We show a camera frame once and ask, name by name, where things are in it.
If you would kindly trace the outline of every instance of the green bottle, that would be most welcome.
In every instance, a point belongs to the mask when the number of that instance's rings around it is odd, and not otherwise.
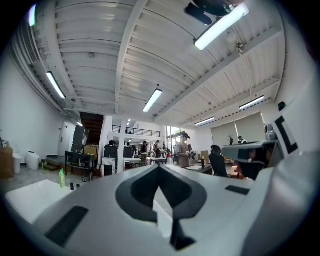
[[[59,178],[60,178],[60,187],[64,188],[66,186],[66,179],[65,179],[64,169],[60,170]]]

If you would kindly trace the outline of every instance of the railing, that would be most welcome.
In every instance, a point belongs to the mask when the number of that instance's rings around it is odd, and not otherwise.
[[[112,126],[112,132],[113,133],[120,133],[121,126],[113,125]],[[141,136],[150,136],[150,137],[160,137],[160,131],[155,130],[143,130],[143,129],[136,129],[136,128],[125,128],[126,134],[132,134],[132,135],[141,135]]]

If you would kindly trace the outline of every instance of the fluorescent ceiling light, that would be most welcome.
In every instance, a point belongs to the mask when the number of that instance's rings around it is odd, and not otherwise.
[[[29,26],[30,27],[32,27],[34,24],[36,24],[36,6],[37,6],[37,4],[32,6],[29,11]]]
[[[54,89],[56,90],[56,92],[59,94],[59,96],[62,98],[62,99],[65,99],[66,96],[64,95],[64,93],[61,91],[54,75],[52,74],[52,72],[47,72],[46,73],[47,77],[49,78],[51,84],[53,85]]]
[[[264,99],[265,99],[265,96],[261,96],[259,98],[256,98],[253,101],[250,101],[249,103],[246,103],[246,104],[242,105],[240,107],[240,110],[246,109],[247,107],[252,106],[253,104],[255,104],[255,103],[259,102],[259,101],[263,101]]]
[[[213,120],[213,119],[216,119],[216,118],[215,118],[215,117],[211,117],[211,118],[209,118],[209,119],[207,119],[207,120],[204,120],[204,121],[201,121],[201,122],[197,122],[197,123],[195,123],[194,125],[195,125],[195,126],[201,125],[201,124],[206,123],[206,122],[208,122],[208,121],[211,121],[211,120]]]
[[[240,4],[230,14],[213,23],[202,35],[199,36],[199,38],[194,42],[194,45],[202,51],[213,40],[215,40],[224,31],[226,31],[248,13],[249,9],[246,4]]]
[[[157,99],[160,97],[161,94],[162,94],[162,90],[155,89],[148,103],[145,105],[143,112],[148,112],[153,106],[153,104],[155,104],[155,102],[157,101]]]

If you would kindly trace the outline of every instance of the white ceiling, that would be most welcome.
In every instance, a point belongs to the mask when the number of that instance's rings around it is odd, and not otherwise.
[[[34,27],[42,62],[33,70],[47,88],[46,70],[53,72],[67,96],[64,109],[76,116],[117,115],[181,127],[236,114],[260,95],[273,101],[286,52],[276,7],[246,2],[250,13],[232,27],[245,45],[240,55],[226,32],[203,51],[194,46],[207,27],[184,13],[190,1],[42,2]],[[156,88],[163,94],[143,113]]]

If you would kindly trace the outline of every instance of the cardboard box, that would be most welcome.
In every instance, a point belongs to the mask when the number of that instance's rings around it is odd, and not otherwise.
[[[99,147],[98,146],[85,146],[84,147],[84,154],[93,154],[94,159],[98,158],[98,152],[99,152]]]
[[[14,173],[14,151],[11,147],[0,147],[0,179],[13,178]]]

